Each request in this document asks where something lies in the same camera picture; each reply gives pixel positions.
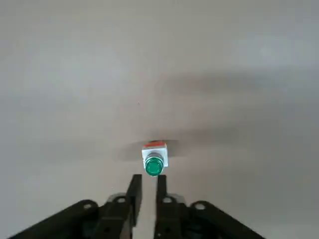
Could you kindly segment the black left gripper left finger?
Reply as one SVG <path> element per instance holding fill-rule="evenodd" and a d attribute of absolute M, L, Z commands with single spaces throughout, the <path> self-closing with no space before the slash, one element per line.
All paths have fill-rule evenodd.
<path fill-rule="evenodd" d="M 142 202 L 142 175 L 135 174 L 125 193 L 99 206 L 81 200 L 22 230 L 14 239 L 130 239 Z"/>

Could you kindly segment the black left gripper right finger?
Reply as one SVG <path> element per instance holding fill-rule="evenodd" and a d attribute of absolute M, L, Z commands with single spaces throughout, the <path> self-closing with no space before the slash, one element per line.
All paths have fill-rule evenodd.
<path fill-rule="evenodd" d="M 208 201 L 189 206 L 179 195 L 167 192 L 166 176 L 157 178 L 156 239 L 263 239 Z"/>

